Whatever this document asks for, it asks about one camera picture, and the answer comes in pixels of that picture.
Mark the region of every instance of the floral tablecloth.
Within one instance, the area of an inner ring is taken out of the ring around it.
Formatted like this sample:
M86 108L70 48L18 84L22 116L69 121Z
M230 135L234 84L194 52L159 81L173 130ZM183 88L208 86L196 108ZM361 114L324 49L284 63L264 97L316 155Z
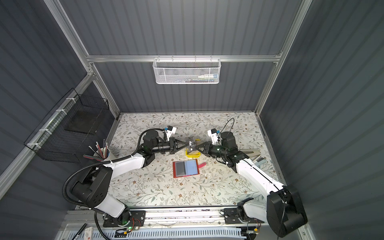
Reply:
M221 130L231 118L235 118L232 132L238 148L260 148L261 155L267 159L261 169L277 180L253 113L125 113L121 116L110 149L117 157L126 156L135 149L141 132L168 125L177 128L175 138L179 140L195 136L207 141L210 139L207 135L209 129ZM172 162L188 159L185 150L174 155L156 154L149 166L114 178L109 193L128 206L233 205L247 197L265 201L245 178L204 155L198 158L199 164L207 163L199 169L199 175L173 178Z

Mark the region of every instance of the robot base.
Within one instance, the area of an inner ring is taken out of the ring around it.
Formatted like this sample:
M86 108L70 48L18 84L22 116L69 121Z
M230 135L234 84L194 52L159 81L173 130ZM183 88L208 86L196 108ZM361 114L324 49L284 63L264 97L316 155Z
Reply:
M236 207L223 209L224 217L225 217L225 224L238 224L238 223L264 223L261 220L255 220L254 218L250 218L248 221L241 221L238 216L238 211Z
M145 211L130 211L132 217L135 221L135 227L138 226L144 226L144 220L145 220ZM119 227L119 224L121 224L116 218L113 218L111 216L108 216L108 219L106 219L103 223L103 227ZM133 227L133 219L131 218L129 220L129 223L126 227Z

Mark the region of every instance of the corrugated wall panel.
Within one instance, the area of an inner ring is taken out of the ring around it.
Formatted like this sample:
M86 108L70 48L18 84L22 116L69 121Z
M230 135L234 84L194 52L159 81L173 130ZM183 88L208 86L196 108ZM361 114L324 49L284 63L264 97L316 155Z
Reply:
M66 0L91 55L278 54L299 0Z
M157 84L151 63L96 63L122 112L253 110L273 63L222 63L219 84Z
M0 173L85 75L43 0L0 1ZM61 187L78 168L35 156L0 200L0 239L54 239L67 210L74 208Z
M63 95L85 76L43 1L0 1L0 172Z
M261 114L318 239L382 238L383 9L314 1Z

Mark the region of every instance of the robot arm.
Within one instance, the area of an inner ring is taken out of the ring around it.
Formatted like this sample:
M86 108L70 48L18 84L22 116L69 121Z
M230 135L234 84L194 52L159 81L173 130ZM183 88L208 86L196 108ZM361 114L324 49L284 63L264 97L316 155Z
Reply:
M176 128L169 126L168 129L170 128L174 133ZM167 138L169 141L165 141L165 137L159 137L155 130L147 131L143 137L144 143L135 154L121 161L106 162L101 166L89 168L78 177L70 192L88 207L115 218L119 226L127 225L131 218L129 207L108 193L109 183L118 175L148 166L155 159L155 153L175 154L185 147L185 142L168 134Z
M208 157L220 157L223 160L221 163L245 177L266 199L266 203L253 198L239 202L236 216L242 222L249 222L253 218L268 222L279 237L307 223L300 195L294 186L284 186L256 167L246 154L237 149L231 132L222 132L221 142L221 145L205 142L197 149Z

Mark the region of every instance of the white box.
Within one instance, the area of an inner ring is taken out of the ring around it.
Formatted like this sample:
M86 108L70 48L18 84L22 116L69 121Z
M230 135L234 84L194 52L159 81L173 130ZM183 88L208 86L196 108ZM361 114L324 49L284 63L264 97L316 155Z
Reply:
M92 240L93 227L88 227L84 230L84 240Z

